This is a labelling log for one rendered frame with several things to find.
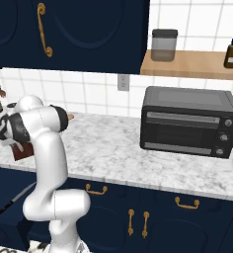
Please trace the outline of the black toaster oven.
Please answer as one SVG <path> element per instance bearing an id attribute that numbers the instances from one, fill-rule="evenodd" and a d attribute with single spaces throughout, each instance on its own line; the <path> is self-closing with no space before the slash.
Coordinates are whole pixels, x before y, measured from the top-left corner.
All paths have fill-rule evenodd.
<path id="1" fill-rule="evenodd" d="M 233 147 L 232 94 L 147 87 L 141 109 L 140 147 L 227 159 Z"/>

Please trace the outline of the black-handled kitchen knife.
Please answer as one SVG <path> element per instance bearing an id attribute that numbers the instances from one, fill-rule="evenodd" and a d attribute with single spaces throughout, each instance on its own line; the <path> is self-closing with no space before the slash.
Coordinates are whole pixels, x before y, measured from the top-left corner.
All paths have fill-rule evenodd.
<path id="1" fill-rule="evenodd" d="M 21 196 L 23 196 L 28 190 L 30 190 L 37 182 L 31 183 L 22 192 L 15 196 L 9 203 L 7 203 L 2 209 L 0 209 L 0 214 L 2 214 L 6 209 L 8 209 L 14 202 L 16 202 Z"/>

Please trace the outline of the white wall socket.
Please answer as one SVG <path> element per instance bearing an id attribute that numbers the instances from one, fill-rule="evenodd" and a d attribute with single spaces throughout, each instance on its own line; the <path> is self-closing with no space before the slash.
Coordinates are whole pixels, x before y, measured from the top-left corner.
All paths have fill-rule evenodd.
<path id="1" fill-rule="evenodd" d="M 117 76 L 117 89 L 119 91 L 129 91 L 129 75 L 119 74 Z"/>

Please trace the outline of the dark blue cupboard door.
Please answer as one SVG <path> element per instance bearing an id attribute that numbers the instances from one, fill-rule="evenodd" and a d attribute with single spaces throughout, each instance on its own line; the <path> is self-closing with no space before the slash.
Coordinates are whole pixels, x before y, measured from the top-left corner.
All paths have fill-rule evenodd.
<path id="1" fill-rule="evenodd" d="M 128 235 L 128 210 L 134 210 L 133 234 Z M 137 204 L 127 201 L 93 202 L 88 213 L 77 221 L 81 239 L 92 253 L 127 253 L 133 246 L 137 231 Z"/>
<path id="2" fill-rule="evenodd" d="M 142 237 L 142 253 L 218 253 L 226 230 L 228 215 L 159 208 L 154 201 L 144 205 L 149 211 L 148 235 Z"/>
<path id="3" fill-rule="evenodd" d="M 37 43 L 31 0 L 0 0 L 0 68 L 33 67 Z"/>
<path id="4" fill-rule="evenodd" d="M 32 0 L 38 3 L 47 57 L 40 35 L 40 67 L 51 70 L 137 74 L 147 49 L 150 0 Z"/>

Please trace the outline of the dark blue upper cupboard door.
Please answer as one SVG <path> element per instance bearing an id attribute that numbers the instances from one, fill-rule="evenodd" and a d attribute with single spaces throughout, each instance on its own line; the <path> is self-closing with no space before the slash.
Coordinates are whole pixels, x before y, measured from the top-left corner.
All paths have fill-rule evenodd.
<path id="1" fill-rule="evenodd" d="M 33 67 L 37 43 L 31 0 L 0 0 L 0 68 Z"/>
<path id="2" fill-rule="evenodd" d="M 40 35 L 40 67 L 51 70 L 137 74 L 147 49 L 150 0 L 32 0 L 38 3 L 47 57 Z"/>

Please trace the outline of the brown bottle with black cap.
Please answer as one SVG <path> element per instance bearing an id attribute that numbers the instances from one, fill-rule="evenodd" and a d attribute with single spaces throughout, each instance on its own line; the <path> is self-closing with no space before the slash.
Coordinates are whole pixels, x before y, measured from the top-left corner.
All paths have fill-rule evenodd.
<path id="1" fill-rule="evenodd" d="M 231 44 L 229 44 L 227 47 L 223 66 L 225 68 L 233 68 L 233 39 L 231 41 Z"/>

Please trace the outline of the open dark blue drawer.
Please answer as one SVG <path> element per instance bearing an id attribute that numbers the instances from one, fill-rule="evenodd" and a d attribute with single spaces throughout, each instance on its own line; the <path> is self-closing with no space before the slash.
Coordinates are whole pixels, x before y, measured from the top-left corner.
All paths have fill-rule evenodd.
<path id="1" fill-rule="evenodd" d="M 0 169 L 0 210 L 35 180 L 35 173 Z M 33 223 L 24 217 L 23 203 L 33 189 L 29 189 L 0 214 L 0 246 L 22 251 L 29 249 L 27 235 Z"/>

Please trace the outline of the dark blue drawer front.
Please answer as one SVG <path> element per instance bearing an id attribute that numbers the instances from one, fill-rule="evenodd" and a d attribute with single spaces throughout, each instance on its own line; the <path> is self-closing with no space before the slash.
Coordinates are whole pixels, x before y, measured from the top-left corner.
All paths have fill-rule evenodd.
<path id="1" fill-rule="evenodd" d="M 137 202 L 139 199 L 139 190 L 135 187 L 125 185 L 111 184 L 106 182 L 88 181 L 82 179 L 69 178 L 67 185 L 69 188 L 80 189 L 86 191 L 86 184 L 91 185 L 93 191 L 101 192 L 103 186 L 107 186 L 107 192 L 102 196 L 88 194 L 93 202 L 100 201 L 127 201 Z"/>
<path id="2" fill-rule="evenodd" d="M 175 197 L 187 197 L 199 199 L 200 205 L 197 210 L 184 210 L 179 208 L 175 203 Z M 226 200 L 219 200 L 215 198 L 193 196 L 180 193 L 172 193 L 165 191 L 156 191 L 154 193 L 154 202 L 161 209 L 165 208 L 170 211 L 189 211 L 189 212 L 203 212 L 203 213 L 222 213 L 233 212 L 233 202 Z"/>

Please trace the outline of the reddish brown cutting board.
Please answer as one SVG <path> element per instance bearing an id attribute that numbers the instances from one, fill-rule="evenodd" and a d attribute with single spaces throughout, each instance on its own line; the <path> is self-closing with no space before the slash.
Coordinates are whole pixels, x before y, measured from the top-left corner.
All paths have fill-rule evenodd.
<path id="1" fill-rule="evenodd" d="M 21 160 L 34 155 L 33 146 L 30 143 L 13 143 L 11 145 L 15 160 Z"/>

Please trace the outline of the wooden wall shelf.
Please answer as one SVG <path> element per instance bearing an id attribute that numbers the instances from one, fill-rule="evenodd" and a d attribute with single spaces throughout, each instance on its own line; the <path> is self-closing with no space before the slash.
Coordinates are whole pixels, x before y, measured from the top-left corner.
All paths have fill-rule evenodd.
<path id="1" fill-rule="evenodd" d="M 233 80 L 233 69 L 223 66 L 224 58 L 225 53 L 220 51 L 177 50 L 173 61 L 153 61 L 151 50 L 148 49 L 140 68 L 140 74 Z"/>

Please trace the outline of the dark blue lower cupboard door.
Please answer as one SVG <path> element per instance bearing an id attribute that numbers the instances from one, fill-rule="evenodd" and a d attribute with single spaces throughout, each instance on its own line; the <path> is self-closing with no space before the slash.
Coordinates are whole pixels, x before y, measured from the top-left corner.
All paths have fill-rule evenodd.
<path id="1" fill-rule="evenodd" d="M 218 253 L 226 230 L 228 215 L 159 208 L 154 201 L 144 205 L 149 211 L 148 235 L 142 237 L 142 253 Z"/>
<path id="2" fill-rule="evenodd" d="M 128 210 L 134 210 L 133 234 L 128 235 Z M 92 253 L 127 253 L 133 246 L 137 231 L 137 204 L 127 201 L 93 202 L 88 213 L 77 221 L 81 239 Z"/>

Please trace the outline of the grey lidded jar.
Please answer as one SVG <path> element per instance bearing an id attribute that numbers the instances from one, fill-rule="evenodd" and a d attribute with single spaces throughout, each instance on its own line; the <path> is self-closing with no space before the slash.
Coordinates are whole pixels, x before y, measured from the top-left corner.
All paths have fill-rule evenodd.
<path id="1" fill-rule="evenodd" d="M 153 61 L 173 61 L 178 31 L 173 29 L 154 29 L 152 31 L 151 59 Z"/>

